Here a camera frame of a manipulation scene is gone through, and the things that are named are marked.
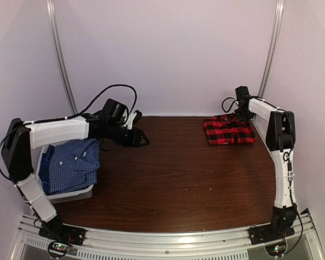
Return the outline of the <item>red black plaid shirt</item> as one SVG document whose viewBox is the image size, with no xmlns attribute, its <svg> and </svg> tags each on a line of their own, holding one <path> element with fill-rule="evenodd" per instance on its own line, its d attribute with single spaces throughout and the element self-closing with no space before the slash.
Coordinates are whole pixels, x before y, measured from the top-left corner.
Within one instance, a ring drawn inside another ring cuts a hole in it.
<svg viewBox="0 0 325 260">
<path fill-rule="evenodd" d="M 210 145 L 253 144 L 257 141 L 251 123 L 239 121 L 234 113 L 204 119 L 203 127 Z"/>
</svg>

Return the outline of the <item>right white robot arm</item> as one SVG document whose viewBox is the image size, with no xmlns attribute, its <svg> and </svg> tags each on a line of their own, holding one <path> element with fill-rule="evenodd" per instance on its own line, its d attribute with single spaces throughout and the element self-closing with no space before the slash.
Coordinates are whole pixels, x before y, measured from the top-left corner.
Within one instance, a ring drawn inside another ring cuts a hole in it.
<svg viewBox="0 0 325 260">
<path fill-rule="evenodd" d="M 293 207 L 294 191 L 293 156 L 296 142 L 295 116 L 291 111 L 274 106 L 250 94 L 237 94 L 235 113 L 242 121 L 252 120 L 274 162 L 276 195 L 274 207 Z"/>
</svg>

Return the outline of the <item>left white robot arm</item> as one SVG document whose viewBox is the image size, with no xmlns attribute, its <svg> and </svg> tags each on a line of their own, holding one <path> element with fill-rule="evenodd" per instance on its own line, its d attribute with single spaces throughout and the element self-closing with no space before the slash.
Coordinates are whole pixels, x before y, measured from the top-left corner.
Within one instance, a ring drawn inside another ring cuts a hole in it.
<svg viewBox="0 0 325 260">
<path fill-rule="evenodd" d="M 139 113 L 130 114 L 121 124 L 109 116 L 82 114 L 60 120 L 11 121 L 6 136 L 0 142 L 0 159 L 8 172 L 6 179 L 17 186 L 40 220 L 46 232 L 56 241 L 67 236 L 67 228 L 55 220 L 57 211 L 38 183 L 31 160 L 31 151 L 70 140 L 109 139 L 123 147 L 144 147 L 150 141 L 143 130 L 135 127 Z"/>
</svg>

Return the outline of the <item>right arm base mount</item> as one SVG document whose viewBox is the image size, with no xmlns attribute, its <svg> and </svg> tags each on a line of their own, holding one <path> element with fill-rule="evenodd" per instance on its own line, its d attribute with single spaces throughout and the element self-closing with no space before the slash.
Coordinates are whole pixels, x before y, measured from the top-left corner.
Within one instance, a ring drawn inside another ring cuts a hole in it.
<svg viewBox="0 0 325 260">
<path fill-rule="evenodd" d="M 284 235 L 292 236 L 295 234 L 293 228 L 294 221 L 297 218 L 297 204 L 283 208 L 273 207 L 272 217 L 269 224 L 262 226 L 252 225 L 248 229 L 249 238 L 252 245 L 272 242 L 283 239 Z"/>
</svg>

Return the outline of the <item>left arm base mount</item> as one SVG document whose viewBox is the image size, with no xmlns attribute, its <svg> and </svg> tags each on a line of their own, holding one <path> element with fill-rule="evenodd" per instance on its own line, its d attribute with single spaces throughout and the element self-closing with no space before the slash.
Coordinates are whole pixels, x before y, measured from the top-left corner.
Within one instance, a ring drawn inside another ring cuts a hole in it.
<svg viewBox="0 0 325 260">
<path fill-rule="evenodd" d="M 86 230 L 81 227 L 66 225 L 63 219 L 57 214 L 52 220 L 41 221 L 39 235 L 67 245 L 82 246 Z"/>
</svg>

